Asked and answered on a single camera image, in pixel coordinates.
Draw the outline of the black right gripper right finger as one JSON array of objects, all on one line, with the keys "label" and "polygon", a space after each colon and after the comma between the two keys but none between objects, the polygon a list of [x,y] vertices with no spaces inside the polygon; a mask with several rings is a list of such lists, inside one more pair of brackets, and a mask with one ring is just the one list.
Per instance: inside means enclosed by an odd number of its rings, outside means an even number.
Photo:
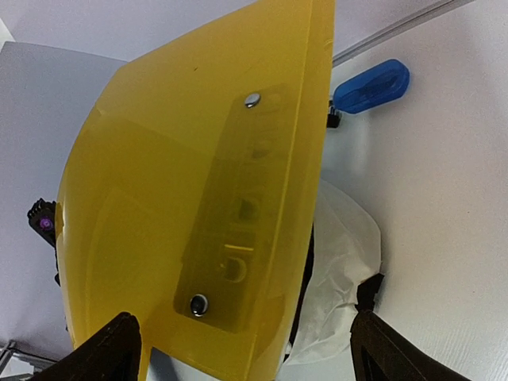
[{"label": "black right gripper right finger", "polygon": [[427,356],[372,311],[359,312],[351,328],[357,380],[465,380]]}]

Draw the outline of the yellow paper folder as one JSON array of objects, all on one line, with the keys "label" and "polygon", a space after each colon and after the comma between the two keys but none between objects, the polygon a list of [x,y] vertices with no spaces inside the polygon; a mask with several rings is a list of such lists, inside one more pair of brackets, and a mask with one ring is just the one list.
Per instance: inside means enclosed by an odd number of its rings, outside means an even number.
[{"label": "yellow paper folder", "polygon": [[332,1],[257,1],[120,67],[56,207],[68,332],[121,312],[222,380],[273,380],[304,272],[325,139]]}]

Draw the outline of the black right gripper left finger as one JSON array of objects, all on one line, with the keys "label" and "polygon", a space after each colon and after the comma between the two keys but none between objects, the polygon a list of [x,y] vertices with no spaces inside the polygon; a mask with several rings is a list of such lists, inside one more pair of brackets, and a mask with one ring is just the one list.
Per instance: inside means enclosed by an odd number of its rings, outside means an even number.
[{"label": "black right gripper left finger", "polygon": [[138,320],[122,312],[71,354],[33,378],[39,381],[137,380],[140,357]]}]

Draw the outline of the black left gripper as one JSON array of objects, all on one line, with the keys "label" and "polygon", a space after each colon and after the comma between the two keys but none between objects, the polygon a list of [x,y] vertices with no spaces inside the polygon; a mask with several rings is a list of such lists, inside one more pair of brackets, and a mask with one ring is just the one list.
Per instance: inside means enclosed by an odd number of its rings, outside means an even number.
[{"label": "black left gripper", "polygon": [[56,251],[56,202],[48,202],[43,198],[39,198],[35,201],[32,207],[27,212],[27,218],[29,226],[43,239],[45,240],[53,249],[55,253],[55,262],[56,262],[56,274],[54,276],[54,280],[58,287],[60,285],[60,272],[58,267],[57,260],[57,251]]}]

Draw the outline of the cream white backpack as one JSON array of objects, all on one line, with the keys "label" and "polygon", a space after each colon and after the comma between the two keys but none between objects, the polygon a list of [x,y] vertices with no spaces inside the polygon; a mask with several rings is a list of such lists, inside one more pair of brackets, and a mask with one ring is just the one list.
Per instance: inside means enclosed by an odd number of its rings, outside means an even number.
[{"label": "cream white backpack", "polygon": [[286,366],[321,362],[348,349],[353,320],[372,309],[383,278],[381,232],[373,217],[324,179],[317,192]]}]

